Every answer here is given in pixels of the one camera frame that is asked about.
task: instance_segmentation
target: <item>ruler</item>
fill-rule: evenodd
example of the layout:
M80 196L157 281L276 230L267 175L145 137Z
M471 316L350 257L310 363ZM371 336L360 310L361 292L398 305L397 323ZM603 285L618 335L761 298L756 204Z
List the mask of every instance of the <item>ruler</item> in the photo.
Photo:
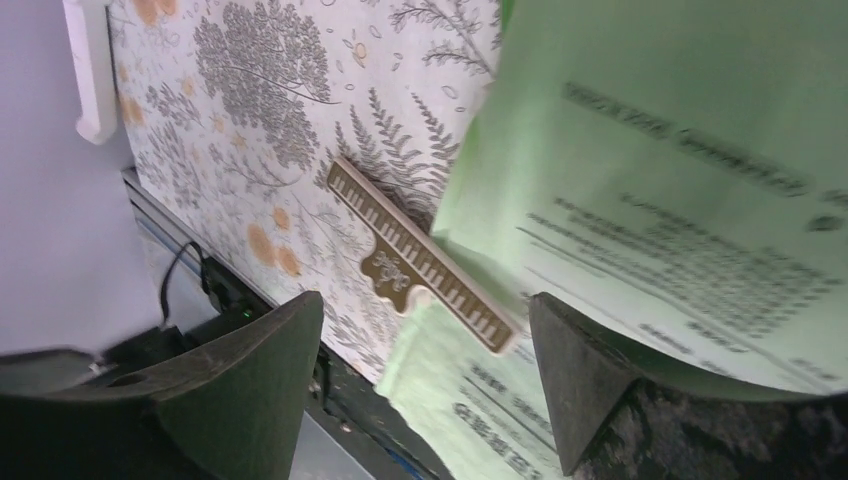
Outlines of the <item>ruler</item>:
M430 290L490 352L504 353L521 329L486 292L344 158L327 186L374 232L374 251L361 264L374 292L404 314L415 287Z

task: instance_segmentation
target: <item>white handle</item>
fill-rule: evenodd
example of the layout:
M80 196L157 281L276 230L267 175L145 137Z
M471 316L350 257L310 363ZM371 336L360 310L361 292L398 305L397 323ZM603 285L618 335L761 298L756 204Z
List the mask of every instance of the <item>white handle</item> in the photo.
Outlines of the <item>white handle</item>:
M106 6L111 0L64 0L82 115L77 133L102 145L118 127Z

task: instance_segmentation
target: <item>cable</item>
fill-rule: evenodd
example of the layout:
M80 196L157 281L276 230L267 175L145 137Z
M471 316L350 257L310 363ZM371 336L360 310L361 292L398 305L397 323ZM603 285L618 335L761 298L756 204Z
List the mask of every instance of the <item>cable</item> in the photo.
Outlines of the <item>cable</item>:
M171 281L171 274L174 272L177 262L180 261L180 257L189 247L194 248L200 260L200 288L203 289L203 293L209 295L209 280L206 275L206 264L203 262L203 249L200 248L197 242L190 241L177 251L174 259L171 261L171 265L168 266L168 270L165 272L165 277L162 279L162 286L159 289L159 305L162 307L162 328L167 325L168 317L171 316L171 307L168 305L168 284Z

